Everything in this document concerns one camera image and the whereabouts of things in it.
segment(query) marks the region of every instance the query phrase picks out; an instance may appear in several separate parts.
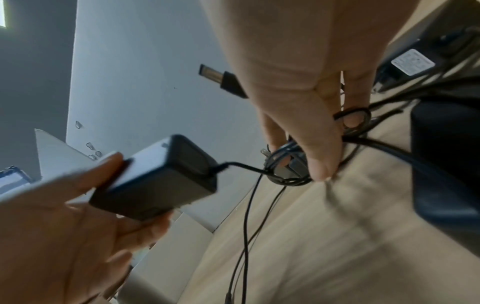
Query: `wooden desk surface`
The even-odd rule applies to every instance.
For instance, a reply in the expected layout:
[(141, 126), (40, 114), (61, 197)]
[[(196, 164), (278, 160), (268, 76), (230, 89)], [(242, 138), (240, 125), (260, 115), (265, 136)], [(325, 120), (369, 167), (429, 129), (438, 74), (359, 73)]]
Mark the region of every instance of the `wooden desk surface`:
[[(423, 1), (419, 10), (441, 2)], [(409, 149), (409, 132), (404, 113), (370, 136)], [(250, 235), (280, 189), (261, 183)], [(288, 188), (250, 252), (247, 303), (480, 303), (480, 259), (420, 219), (411, 192), (411, 168), (368, 148), (331, 190), (324, 183)], [(215, 232), (179, 303), (223, 304), (243, 249), (246, 204)], [(241, 288), (240, 279), (236, 303)]]

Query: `metal connector tip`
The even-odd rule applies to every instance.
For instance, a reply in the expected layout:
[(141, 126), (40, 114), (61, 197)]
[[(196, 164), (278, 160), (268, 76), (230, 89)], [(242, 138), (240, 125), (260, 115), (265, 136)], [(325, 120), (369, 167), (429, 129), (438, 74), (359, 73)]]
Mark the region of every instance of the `metal connector tip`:
[(219, 71), (216, 71), (210, 67), (207, 67), (206, 65), (200, 65), (200, 70), (198, 74), (207, 79), (215, 81), (218, 84), (222, 83), (222, 79), (224, 77), (223, 73), (220, 73)]

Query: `gray wall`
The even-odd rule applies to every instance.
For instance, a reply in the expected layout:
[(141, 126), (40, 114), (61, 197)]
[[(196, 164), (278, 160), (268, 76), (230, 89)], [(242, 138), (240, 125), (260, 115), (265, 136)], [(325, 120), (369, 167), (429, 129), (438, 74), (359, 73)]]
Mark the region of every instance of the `gray wall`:
[(4, 0), (0, 170), (40, 178), (34, 128), (65, 140), (77, 0)]

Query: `wall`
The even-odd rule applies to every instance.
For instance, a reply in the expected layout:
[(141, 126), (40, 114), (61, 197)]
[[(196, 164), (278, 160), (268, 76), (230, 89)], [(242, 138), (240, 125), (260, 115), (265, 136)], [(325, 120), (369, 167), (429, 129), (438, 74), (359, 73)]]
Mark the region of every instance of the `wall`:
[(77, 0), (4, 0), (0, 169), (40, 178), (34, 128), (65, 140)]
[[(91, 142), (130, 156), (178, 133), (219, 162), (261, 166), (255, 109), (200, 77), (201, 63), (229, 70), (197, 0), (80, 1), (66, 142), (84, 154)], [(213, 230), (255, 179), (230, 169), (218, 194), (185, 212)]]

